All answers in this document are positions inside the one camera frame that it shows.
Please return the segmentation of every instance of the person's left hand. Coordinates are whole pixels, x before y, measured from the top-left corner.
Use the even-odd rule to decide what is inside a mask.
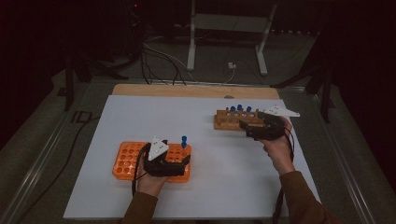
[[[146,171],[143,169],[143,160],[139,165],[138,176],[143,175]],[[158,197],[169,176],[152,176],[145,174],[137,180],[137,192],[147,193],[151,196]]]

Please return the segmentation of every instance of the dark background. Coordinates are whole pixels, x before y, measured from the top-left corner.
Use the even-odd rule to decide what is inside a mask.
[[[263,1],[197,1],[197,10],[261,16]],[[172,37],[174,24],[190,22],[190,1],[147,0],[132,8],[139,22]],[[396,189],[393,163],[396,105],[396,17],[390,1],[279,1],[273,29],[318,36],[307,60],[333,68],[340,88],[389,183]],[[125,34],[125,1],[10,1],[0,8],[1,141],[18,130],[52,90],[50,78],[64,69],[65,35],[94,59],[133,52],[117,43]],[[317,55],[324,61],[317,62]]]

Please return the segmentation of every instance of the brown sleeve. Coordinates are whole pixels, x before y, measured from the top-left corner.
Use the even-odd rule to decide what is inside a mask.
[[[126,210],[121,224],[149,224],[154,215],[158,198],[137,192],[134,194],[128,210]]]
[[[300,172],[290,172],[280,177],[290,223],[341,223],[317,201]]]

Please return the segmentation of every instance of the metal stand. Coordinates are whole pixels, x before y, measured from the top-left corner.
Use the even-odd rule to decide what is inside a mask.
[[[262,54],[265,42],[271,29],[272,21],[276,12],[276,5],[271,6],[268,18],[259,17],[236,17],[227,15],[199,14],[195,12],[195,0],[191,0],[191,34],[189,58],[187,60],[187,69],[194,70],[195,62],[195,29],[210,30],[228,30],[262,33],[262,42],[255,48],[257,61],[262,76],[268,74],[265,65],[264,56]]]

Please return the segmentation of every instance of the person's right hand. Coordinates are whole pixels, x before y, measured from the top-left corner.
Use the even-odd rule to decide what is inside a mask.
[[[292,126],[290,122],[283,117],[281,117],[281,119],[285,123],[285,128],[291,131]],[[287,137],[290,135],[289,131],[285,130]],[[268,141],[265,139],[259,139],[259,141],[264,144],[263,149],[270,156],[279,175],[295,171],[290,157],[289,141],[286,139],[286,136],[282,136],[273,141]]]

